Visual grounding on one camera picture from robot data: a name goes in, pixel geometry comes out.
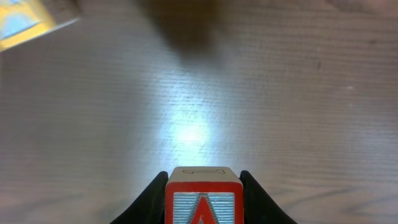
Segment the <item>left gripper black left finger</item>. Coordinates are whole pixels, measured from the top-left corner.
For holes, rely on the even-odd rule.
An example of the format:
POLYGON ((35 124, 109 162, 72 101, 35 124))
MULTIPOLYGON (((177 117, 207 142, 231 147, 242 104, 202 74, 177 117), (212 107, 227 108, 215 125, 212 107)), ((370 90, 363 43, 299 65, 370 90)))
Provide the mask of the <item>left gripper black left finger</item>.
POLYGON ((142 193, 110 224, 164 224, 166 171, 159 172, 142 193))

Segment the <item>red letter A block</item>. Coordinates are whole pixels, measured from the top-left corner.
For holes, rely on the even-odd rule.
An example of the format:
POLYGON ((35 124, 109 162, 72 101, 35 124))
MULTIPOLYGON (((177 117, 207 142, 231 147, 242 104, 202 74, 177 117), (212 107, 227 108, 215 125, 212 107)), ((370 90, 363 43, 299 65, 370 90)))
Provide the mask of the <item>red letter A block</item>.
POLYGON ((166 224, 243 224, 243 184, 228 167, 176 167, 165 186, 166 224))

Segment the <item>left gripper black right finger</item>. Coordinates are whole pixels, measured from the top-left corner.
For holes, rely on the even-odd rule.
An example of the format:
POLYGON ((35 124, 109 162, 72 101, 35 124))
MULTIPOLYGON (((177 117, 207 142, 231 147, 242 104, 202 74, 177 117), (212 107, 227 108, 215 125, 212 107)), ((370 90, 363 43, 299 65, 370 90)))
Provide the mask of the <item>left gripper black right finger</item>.
POLYGON ((245 224, 297 224, 275 203, 249 171, 241 171, 239 179, 243 184, 245 224))

